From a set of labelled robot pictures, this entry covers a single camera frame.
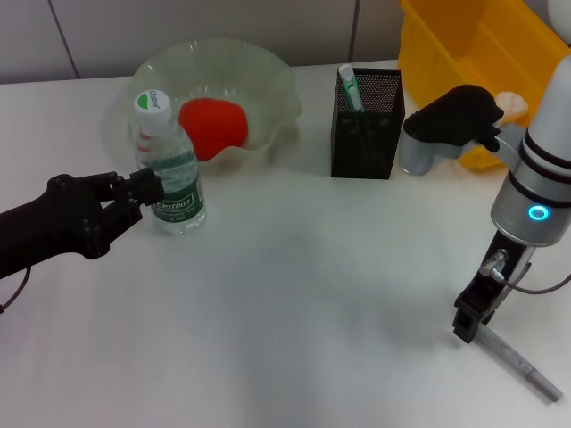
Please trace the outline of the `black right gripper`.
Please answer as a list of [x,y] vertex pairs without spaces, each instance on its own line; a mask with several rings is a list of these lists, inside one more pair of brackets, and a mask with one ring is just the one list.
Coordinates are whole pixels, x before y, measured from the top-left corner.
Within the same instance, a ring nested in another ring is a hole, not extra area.
[[[507,252],[501,273],[505,280],[513,284],[525,273],[525,266],[534,254],[534,247],[514,242],[503,234],[496,233],[484,255],[483,262],[486,262],[498,250]],[[457,310],[452,323],[453,333],[463,342],[471,343],[476,337],[479,326],[481,324],[487,325],[495,311],[481,319],[469,312],[486,313],[504,289],[504,285],[489,276],[483,276],[476,272],[469,285],[454,302],[454,307]]]

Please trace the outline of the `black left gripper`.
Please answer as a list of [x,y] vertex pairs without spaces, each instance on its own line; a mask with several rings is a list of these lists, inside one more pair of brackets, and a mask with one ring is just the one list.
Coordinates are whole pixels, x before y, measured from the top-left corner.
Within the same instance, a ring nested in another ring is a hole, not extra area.
[[[34,201],[1,214],[1,277],[63,253],[100,258],[142,219],[142,204],[163,197],[161,179],[150,168],[128,178],[116,172],[53,177]],[[102,208],[103,202],[110,204]]]

